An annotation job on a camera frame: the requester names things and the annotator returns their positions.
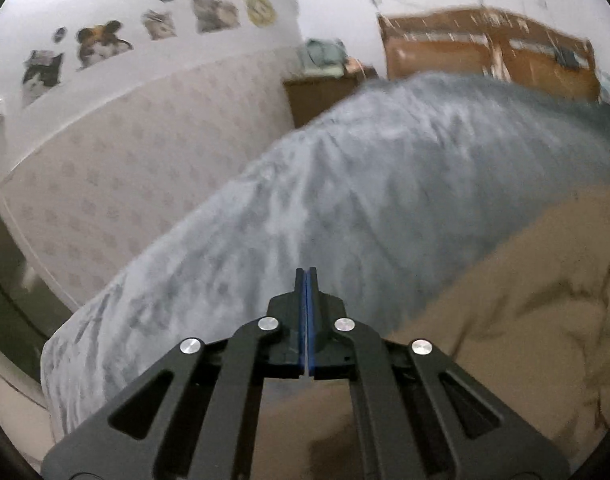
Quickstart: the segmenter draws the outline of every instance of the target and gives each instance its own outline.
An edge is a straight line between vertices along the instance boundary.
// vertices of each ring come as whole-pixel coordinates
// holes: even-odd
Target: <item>patterned wallpaper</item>
[[[293,128],[294,48],[222,60],[81,118],[2,183],[44,267],[85,303],[143,249]]]

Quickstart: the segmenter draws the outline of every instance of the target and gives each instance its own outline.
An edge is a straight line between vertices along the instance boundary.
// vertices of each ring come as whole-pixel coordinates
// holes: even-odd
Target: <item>cat sticker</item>
[[[143,25],[145,25],[152,40],[164,40],[176,35],[171,12],[154,12],[149,10],[143,14]]]
[[[216,32],[240,27],[238,9],[225,0],[192,0],[198,33]]]
[[[81,28],[76,38],[80,47],[78,58],[82,68],[92,66],[109,57],[118,56],[128,50],[133,50],[131,43],[119,40],[116,32],[122,27],[121,22],[112,20],[105,25],[93,28]]]
[[[256,27],[267,27],[276,21],[276,10],[269,0],[245,0],[249,20]]]
[[[64,54],[51,50],[33,50],[25,61],[25,73],[22,77],[22,106],[32,104],[60,83],[60,67]]]

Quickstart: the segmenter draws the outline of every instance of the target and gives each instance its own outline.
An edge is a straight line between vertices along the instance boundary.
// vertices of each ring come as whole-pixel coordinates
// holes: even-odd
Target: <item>wooden headboard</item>
[[[506,10],[478,7],[442,10],[424,16],[380,16],[379,22],[387,51],[387,65],[390,72],[394,72],[390,73],[390,78],[410,75],[405,73],[404,68],[403,73],[396,73],[396,63],[400,61],[403,51],[408,49],[408,58],[422,60],[423,56],[427,56],[426,51],[435,45],[437,53],[431,63],[441,54],[463,59],[463,63],[454,64],[454,72],[474,72],[472,67],[476,65],[479,72],[482,70],[487,73],[485,56],[491,65],[494,56],[502,55],[502,61],[511,79],[519,84],[540,88],[555,95],[589,100],[597,99],[600,92],[600,85],[595,77],[594,49],[589,40],[568,36],[527,16]],[[448,40],[450,36],[456,38],[451,42],[443,40],[433,43],[406,43],[407,40],[418,40],[419,35],[423,34],[427,34],[427,39],[435,35],[446,36]],[[486,45],[463,43],[464,36],[484,37],[487,40]],[[579,59],[584,60],[586,65],[571,70],[557,64],[554,58],[546,54],[517,50],[510,44],[515,41],[572,51]],[[458,46],[461,50],[455,56],[454,52]],[[440,62],[438,69],[430,67],[428,70],[442,70]]]

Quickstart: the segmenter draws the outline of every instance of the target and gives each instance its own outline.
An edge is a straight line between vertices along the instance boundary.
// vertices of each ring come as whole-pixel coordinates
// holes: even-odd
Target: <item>triangular cutout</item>
[[[109,418],[111,427],[131,438],[143,440],[173,379],[174,374],[169,371],[158,375]]]
[[[476,439],[500,427],[498,416],[451,375],[441,374],[440,383],[450,398],[467,438]]]

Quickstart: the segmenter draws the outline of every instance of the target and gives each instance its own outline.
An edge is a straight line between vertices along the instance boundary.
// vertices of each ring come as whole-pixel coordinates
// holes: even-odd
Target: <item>gray bedsheet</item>
[[[607,105],[475,76],[367,87],[272,146],[54,334],[42,386],[56,430],[185,337],[261,316],[297,267],[385,335],[587,184],[610,184]]]

